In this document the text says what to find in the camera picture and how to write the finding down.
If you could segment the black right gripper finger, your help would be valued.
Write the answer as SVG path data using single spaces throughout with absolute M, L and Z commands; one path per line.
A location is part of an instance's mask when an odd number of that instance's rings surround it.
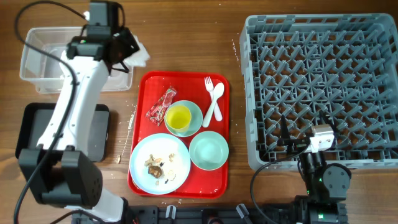
M 330 126 L 330 128 L 333 130 L 334 136 L 338 137 L 339 130 L 322 110 L 319 111 L 319 117 L 325 124 L 328 124 Z
M 286 118 L 284 115 L 281 116 L 280 124 L 280 143 L 285 144 L 286 141 L 290 140 L 289 130 L 287 127 Z

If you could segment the white napkin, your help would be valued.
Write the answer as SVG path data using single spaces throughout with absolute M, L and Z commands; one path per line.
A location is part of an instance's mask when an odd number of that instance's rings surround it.
M 136 35 L 134 35 L 134 39 L 138 44 L 139 50 L 133 53 L 130 57 L 124 59 L 124 62 L 130 67 L 146 67 L 147 61 L 150 59 L 150 55 Z

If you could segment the red snack wrapper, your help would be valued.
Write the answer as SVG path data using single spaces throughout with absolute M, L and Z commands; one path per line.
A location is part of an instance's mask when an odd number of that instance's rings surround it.
M 177 90 L 174 87 L 170 86 L 146 113 L 146 118 L 148 118 L 154 124 L 160 126 L 164 120 L 166 111 L 168 107 L 172 104 L 173 98 L 176 94 Z

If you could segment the yellow plastic cup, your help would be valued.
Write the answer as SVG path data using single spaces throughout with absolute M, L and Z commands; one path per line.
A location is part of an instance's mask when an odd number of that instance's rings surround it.
M 192 120 L 192 114 L 185 105 L 171 106 L 165 115 L 168 126 L 177 133 L 186 132 Z

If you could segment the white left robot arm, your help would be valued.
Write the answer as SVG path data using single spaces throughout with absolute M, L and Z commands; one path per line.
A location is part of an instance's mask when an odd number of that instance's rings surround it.
M 101 171 L 88 157 L 88 138 L 104 84 L 112 71 L 128 72 L 124 62 L 138 50 L 122 5 L 90 2 L 80 34 L 53 56 L 65 78 L 52 117 L 35 147 L 16 152 L 24 191 L 37 203 L 66 208 L 91 222 L 136 221 L 127 200 L 105 189 Z

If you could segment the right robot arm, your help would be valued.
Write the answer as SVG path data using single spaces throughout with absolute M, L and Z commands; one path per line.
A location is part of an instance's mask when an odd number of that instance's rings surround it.
M 327 163 L 324 152 L 333 146 L 339 134 L 337 127 L 319 112 L 322 124 L 312 126 L 312 133 L 302 139 L 292 139 L 285 116 L 280 120 L 278 146 L 287 146 L 288 155 L 298 155 L 300 175 L 307 195 L 298 195 L 290 204 L 290 223 L 348 223 L 346 194 L 351 171 L 339 163 Z

